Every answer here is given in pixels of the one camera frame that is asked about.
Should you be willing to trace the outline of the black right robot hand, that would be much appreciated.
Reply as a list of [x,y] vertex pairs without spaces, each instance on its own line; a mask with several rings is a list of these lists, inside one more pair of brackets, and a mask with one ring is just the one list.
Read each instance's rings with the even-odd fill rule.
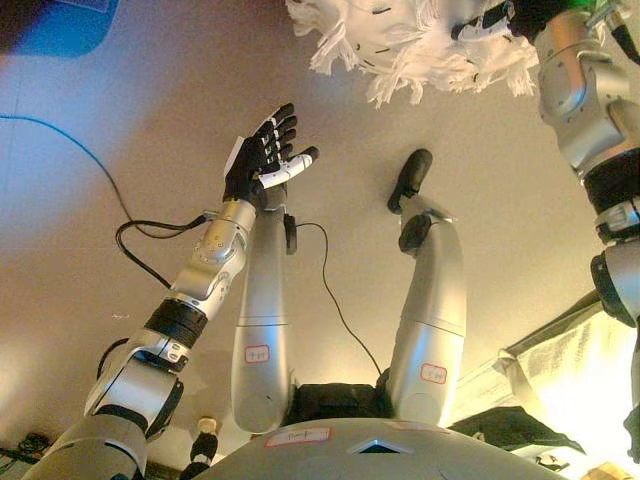
[[546,24],[570,8],[570,1],[500,1],[451,29],[454,41],[478,42],[490,37],[524,37],[532,42]]

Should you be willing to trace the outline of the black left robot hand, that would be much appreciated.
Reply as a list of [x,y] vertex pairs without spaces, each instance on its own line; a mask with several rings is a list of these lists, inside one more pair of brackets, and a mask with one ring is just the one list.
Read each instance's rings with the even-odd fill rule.
[[289,182],[319,158],[313,146],[293,154],[296,126],[294,104],[287,103],[251,136],[236,139],[224,170],[224,202],[255,202],[263,191]]

